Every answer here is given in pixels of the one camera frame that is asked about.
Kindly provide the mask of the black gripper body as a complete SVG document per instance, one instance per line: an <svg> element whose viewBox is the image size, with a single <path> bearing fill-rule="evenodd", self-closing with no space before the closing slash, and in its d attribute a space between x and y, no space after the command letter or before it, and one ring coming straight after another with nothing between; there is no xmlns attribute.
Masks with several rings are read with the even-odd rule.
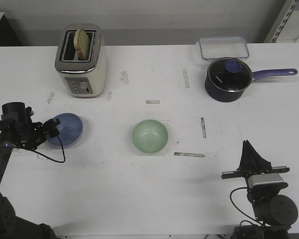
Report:
<svg viewBox="0 0 299 239"><path fill-rule="evenodd" d="M233 171L224 171L221 174L221 179L231 179L231 178L249 178L253 175L261 174L273 174L273 173L287 173L290 171L290 168L287 166L277 166L272 169L267 170L233 170Z"/></svg>
<svg viewBox="0 0 299 239"><path fill-rule="evenodd" d="M24 147L38 147L46 141L46 135L43 131L43 124L40 122L32 123L25 128L22 135L22 144Z"/></svg>

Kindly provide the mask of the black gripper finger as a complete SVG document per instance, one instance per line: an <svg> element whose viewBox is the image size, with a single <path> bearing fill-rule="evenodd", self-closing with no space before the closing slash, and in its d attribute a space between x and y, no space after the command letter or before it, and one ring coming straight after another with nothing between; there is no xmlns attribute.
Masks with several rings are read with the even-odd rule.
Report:
<svg viewBox="0 0 299 239"><path fill-rule="evenodd" d="M59 130L57 128L47 129L44 131L46 139L51 139L59 135Z"/></svg>
<svg viewBox="0 0 299 239"><path fill-rule="evenodd" d="M42 128L43 129L54 129L56 128L58 125L60 124L60 120L59 119L49 119L47 120Z"/></svg>
<svg viewBox="0 0 299 239"><path fill-rule="evenodd" d="M268 171L272 170L271 162L262 158L259 153L254 149L251 143L247 140L247 159L248 167L254 171Z"/></svg>
<svg viewBox="0 0 299 239"><path fill-rule="evenodd" d="M247 170L249 168L248 144L248 140L243 141L241 160L239 163L239 167L237 168L238 171Z"/></svg>

